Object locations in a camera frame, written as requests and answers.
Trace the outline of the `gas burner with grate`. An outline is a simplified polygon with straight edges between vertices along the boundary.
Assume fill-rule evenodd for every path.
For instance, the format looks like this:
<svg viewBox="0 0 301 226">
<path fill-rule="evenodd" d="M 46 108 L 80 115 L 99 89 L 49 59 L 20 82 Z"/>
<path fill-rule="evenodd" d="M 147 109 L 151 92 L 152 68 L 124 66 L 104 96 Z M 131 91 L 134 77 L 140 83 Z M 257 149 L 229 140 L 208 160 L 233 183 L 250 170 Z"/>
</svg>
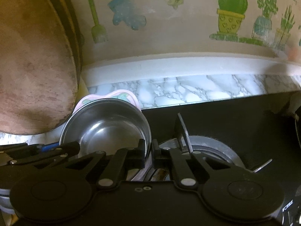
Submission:
<svg viewBox="0 0 301 226">
<path fill-rule="evenodd" d="M 172 151 L 179 151 L 184 158 L 190 157 L 195 163 L 193 168 L 200 165 L 209 174 L 210 178 L 205 185 L 263 189 L 275 184 L 254 171 L 247 170 L 239 156 L 222 142 L 205 136 L 190 136 L 180 113 L 174 129 L 176 137 L 161 144 L 159 150 L 168 155 Z"/>
</svg>

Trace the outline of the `pink steel-lined handled bowl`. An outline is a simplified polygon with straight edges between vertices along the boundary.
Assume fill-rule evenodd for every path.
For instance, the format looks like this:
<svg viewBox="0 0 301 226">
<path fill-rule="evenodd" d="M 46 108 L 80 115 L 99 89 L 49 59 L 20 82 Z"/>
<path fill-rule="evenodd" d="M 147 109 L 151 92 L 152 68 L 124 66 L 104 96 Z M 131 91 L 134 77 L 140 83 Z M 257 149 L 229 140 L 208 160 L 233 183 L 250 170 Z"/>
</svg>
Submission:
<svg viewBox="0 0 301 226">
<path fill-rule="evenodd" d="M 114 155 L 121 148 L 136 148 L 141 139 L 146 164 L 143 169 L 128 172 L 128 179 L 132 181 L 142 181 L 150 167 L 151 129 L 134 94 L 118 90 L 104 96 L 91 94 L 82 98 L 63 127 L 59 143 L 77 141 L 78 156 L 82 157 L 96 151 Z"/>
</svg>

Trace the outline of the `round wooden cutting board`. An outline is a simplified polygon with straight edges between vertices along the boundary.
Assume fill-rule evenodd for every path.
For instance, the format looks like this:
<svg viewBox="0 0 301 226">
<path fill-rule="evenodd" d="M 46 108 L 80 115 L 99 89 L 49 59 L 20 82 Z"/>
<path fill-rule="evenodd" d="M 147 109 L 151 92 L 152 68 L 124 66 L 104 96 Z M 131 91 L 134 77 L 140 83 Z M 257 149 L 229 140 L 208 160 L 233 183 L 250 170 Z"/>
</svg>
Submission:
<svg viewBox="0 0 301 226">
<path fill-rule="evenodd" d="M 82 62 L 71 0 L 1 0 L 1 131 L 40 134 L 67 120 Z"/>
</svg>

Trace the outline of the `black gas stove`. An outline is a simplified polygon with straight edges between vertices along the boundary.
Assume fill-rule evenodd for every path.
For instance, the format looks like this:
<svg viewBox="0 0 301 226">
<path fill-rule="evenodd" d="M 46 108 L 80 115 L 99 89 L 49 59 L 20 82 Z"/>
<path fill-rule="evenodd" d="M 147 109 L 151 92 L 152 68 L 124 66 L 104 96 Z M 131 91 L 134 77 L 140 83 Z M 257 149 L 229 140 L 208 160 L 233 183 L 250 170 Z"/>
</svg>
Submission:
<svg viewBox="0 0 301 226">
<path fill-rule="evenodd" d="M 144 110 L 152 140 L 174 139 L 178 113 L 190 136 L 222 142 L 245 168 L 274 182 L 260 187 L 178 189 L 166 171 L 151 169 L 142 197 L 143 225 L 300 225 L 300 92 Z"/>
</svg>

